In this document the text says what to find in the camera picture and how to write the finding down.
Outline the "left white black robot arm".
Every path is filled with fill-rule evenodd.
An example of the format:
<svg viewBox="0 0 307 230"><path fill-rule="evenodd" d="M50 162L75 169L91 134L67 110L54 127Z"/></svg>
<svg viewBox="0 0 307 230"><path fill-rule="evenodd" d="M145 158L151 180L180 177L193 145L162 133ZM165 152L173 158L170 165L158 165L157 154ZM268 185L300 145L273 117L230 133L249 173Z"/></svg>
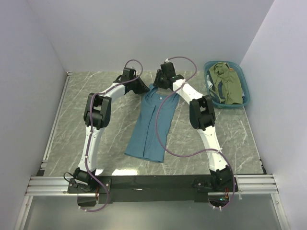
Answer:
<svg viewBox="0 0 307 230"><path fill-rule="evenodd" d="M90 93L87 99L83 119L86 125L86 138L78 167L73 173L74 180L86 193L95 189L93 178L96 171L98 146L105 128L111 118L111 105L129 91L144 94L149 88L144 84L133 68L125 67L121 75L106 90Z"/></svg>

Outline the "olive green tank top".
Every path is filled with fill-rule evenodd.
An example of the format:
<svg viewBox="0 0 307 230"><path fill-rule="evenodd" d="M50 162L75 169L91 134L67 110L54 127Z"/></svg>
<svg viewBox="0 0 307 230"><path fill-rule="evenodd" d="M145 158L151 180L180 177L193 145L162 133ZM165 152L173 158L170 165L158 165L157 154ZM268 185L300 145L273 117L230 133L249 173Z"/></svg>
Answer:
<svg viewBox="0 0 307 230"><path fill-rule="evenodd" d="M213 84L225 97L223 104L243 104L241 81L237 72L227 62L214 64L207 70L207 73L211 76Z"/></svg>

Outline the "blue tank top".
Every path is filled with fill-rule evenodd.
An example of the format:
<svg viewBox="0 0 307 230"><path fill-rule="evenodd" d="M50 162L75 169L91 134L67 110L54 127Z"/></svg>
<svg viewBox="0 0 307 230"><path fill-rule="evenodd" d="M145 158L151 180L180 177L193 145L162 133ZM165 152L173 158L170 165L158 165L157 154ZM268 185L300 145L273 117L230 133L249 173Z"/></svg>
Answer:
<svg viewBox="0 0 307 230"><path fill-rule="evenodd" d="M125 150L125 155L142 160L164 161L167 135L179 101L179 95L171 95L166 102L152 84L141 101L141 111Z"/></svg>

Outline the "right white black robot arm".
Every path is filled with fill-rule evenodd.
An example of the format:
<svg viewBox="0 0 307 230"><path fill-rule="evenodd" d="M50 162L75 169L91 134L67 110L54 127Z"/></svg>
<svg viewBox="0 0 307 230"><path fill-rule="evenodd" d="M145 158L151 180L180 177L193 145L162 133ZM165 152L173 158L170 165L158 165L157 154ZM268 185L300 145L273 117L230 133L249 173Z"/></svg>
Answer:
<svg viewBox="0 0 307 230"><path fill-rule="evenodd" d="M191 126L197 130L204 144L204 150L190 155L181 155L182 158L195 156L206 152L209 160L211 174L211 187L215 191L224 191L227 187L235 190L235 177L229 161L222 153L215 127L215 111L210 96L203 95L188 84L182 75L176 74L174 64L165 61L157 70L154 86L162 89L170 89L172 93L164 99L158 109L159 113L171 96L180 96L189 105L189 121Z"/></svg>

